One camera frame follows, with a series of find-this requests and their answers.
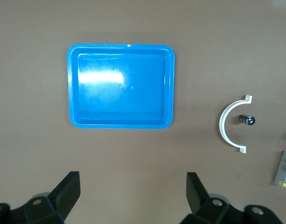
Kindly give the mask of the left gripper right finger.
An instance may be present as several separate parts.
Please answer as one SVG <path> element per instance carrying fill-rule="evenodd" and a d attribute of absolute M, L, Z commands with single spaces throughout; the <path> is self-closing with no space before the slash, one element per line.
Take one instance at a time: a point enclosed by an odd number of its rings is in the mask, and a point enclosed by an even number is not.
<path fill-rule="evenodd" d="M 195 172 L 186 175 L 186 198 L 191 209 L 182 224 L 281 224 L 270 209 L 248 205 L 244 211 L 234 208 L 225 200 L 208 194 Z"/>

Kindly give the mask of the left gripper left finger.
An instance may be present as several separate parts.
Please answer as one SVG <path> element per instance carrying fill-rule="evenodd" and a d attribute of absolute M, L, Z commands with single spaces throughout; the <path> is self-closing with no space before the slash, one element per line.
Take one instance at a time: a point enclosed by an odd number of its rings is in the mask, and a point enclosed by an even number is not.
<path fill-rule="evenodd" d="M 80 197 L 80 175 L 71 171 L 51 191 L 33 196 L 12 210 L 0 203 L 0 224 L 63 224 Z"/>

